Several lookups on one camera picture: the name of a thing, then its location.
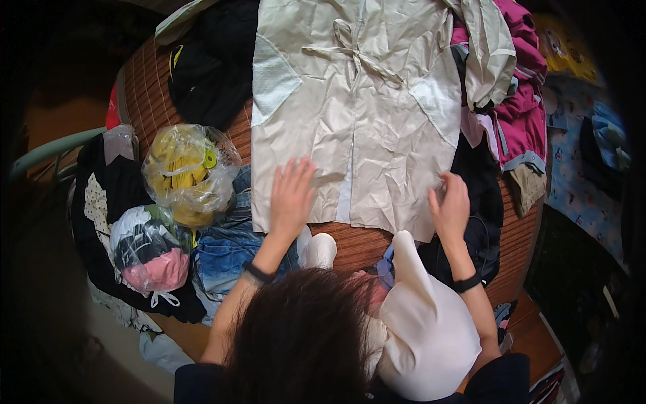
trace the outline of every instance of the white drawstring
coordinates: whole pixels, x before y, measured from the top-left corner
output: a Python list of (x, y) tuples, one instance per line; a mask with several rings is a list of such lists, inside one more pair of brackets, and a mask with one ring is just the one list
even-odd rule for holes
[(171, 295), (168, 292), (153, 292), (152, 293), (152, 299), (151, 299), (151, 308), (154, 308), (157, 306), (159, 303), (159, 296), (162, 296), (166, 301), (168, 302), (169, 305), (174, 306), (174, 307), (179, 307), (180, 306), (180, 300)]
[[(355, 87), (357, 85), (357, 76), (359, 75), (361, 62), (363, 62), (372, 71), (379, 74), (383, 78), (387, 78), (398, 85), (401, 85), (404, 82), (404, 80), (397, 73), (395, 73), (392, 70), (388, 70), (388, 69), (385, 69), (384, 67), (379, 66), (377, 62), (367, 57), (365, 54), (361, 53), (361, 49), (359, 49), (359, 44), (357, 43), (357, 39), (355, 38), (354, 35), (352, 35), (352, 30), (350, 29), (350, 26), (348, 25), (347, 22), (343, 21), (340, 18), (337, 18), (336, 20), (334, 20), (333, 26), (334, 26), (334, 36), (337, 38), (337, 41), (341, 44), (342, 47), (333, 47), (333, 48), (302, 47), (302, 50), (308, 50), (311, 52), (318, 52), (318, 53), (339, 52), (346, 55), (352, 55), (352, 59), (355, 62), (355, 77), (352, 80), (352, 91), (355, 90)], [(342, 34), (344, 34), (345, 36), (349, 36), (351, 38), (351, 43), (348, 43), (344, 39), (344, 36)]]

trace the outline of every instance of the denim jeans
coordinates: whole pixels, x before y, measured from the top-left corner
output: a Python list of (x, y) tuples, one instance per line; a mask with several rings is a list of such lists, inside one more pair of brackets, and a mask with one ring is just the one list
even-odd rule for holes
[[(226, 217), (200, 232), (193, 251), (193, 285), (206, 309), (203, 324), (211, 325), (224, 297), (240, 277), (242, 263), (253, 260), (265, 239), (251, 225), (251, 166), (245, 165), (233, 181), (235, 204)], [(278, 266), (276, 279), (298, 269), (296, 242)]]

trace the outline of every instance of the plastic bag with yellow clothes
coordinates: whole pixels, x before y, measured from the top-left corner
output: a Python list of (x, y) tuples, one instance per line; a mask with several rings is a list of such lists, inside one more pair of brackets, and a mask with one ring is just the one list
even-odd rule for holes
[(598, 84), (592, 55), (584, 42), (551, 14), (532, 14), (539, 38), (538, 50), (547, 61), (549, 73), (566, 74)]
[(203, 228), (227, 211), (240, 163), (226, 134), (185, 123), (159, 130), (141, 172), (148, 194), (171, 209), (173, 220)]

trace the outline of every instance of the white plastic bag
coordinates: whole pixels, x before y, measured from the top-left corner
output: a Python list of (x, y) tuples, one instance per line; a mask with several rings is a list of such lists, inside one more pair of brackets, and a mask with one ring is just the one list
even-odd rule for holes
[(128, 209), (112, 225), (110, 250), (123, 280), (146, 297), (152, 292), (151, 307), (159, 297), (180, 305), (169, 292), (184, 286), (188, 278), (191, 234), (163, 209), (157, 205)]

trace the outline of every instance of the red object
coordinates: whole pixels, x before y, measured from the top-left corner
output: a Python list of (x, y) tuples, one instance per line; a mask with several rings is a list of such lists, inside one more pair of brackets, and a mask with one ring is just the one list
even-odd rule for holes
[(121, 120), (119, 119), (119, 112), (117, 111), (117, 83), (115, 82), (110, 93), (108, 113), (105, 116), (105, 127), (110, 130), (119, 125), (121, 125)]

